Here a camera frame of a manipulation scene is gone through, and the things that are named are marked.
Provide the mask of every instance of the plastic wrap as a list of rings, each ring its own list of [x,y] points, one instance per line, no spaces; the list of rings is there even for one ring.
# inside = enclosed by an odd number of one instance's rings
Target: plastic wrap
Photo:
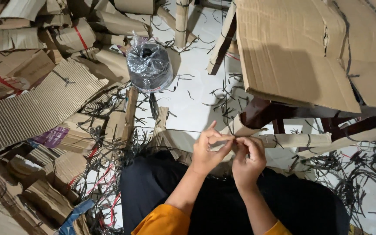
[[[159,44],[138,37],[127,53],[130,80],[144,93],[159,92],[172,82],[168,52]]]

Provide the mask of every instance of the woman's right hand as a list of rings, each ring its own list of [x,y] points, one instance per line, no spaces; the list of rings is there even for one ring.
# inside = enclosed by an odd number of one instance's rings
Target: woman's right hand
[[[257,180],[265,169],[265,149],[261,139],[247,137],[236,138],[238,151],[233,160],[233,178],[238,191],[243,192],[257,190]]]

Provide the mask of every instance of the black pants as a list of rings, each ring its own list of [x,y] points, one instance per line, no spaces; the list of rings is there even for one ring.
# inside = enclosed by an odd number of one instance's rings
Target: black pants
[[[120,178],[124,234],[134,228],[175,189],[187,166],[168,151],[136,158]],[[347,235],[350,217],[328,188],[266,168],[258,187],[274,215],[293,235]],[[207,178],[198,194],[189,234],[252,235],[246,206],[233,179]]]

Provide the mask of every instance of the yellow sleeve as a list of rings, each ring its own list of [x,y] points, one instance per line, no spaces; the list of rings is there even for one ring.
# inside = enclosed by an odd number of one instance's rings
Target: yellow sleeve
[[[132,235],[187,235],[189,216],[171,205],[159,205],[131,232]]]
[[[264,235],[292,235],[288,229],[278,221],[274,227],[269,229],[269,231],[265,232]]]

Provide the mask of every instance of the person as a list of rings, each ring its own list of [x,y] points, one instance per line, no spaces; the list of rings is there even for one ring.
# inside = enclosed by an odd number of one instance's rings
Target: person
[[[222,137],[215,125],[194,144],[189,167],[162,151],[122,171],[125,234],[347,234],[350,218],[329,189],[266,168],[263,143],[247,137],[210,151],[210,138]],[[232,148],[233,179],[207,177]]]

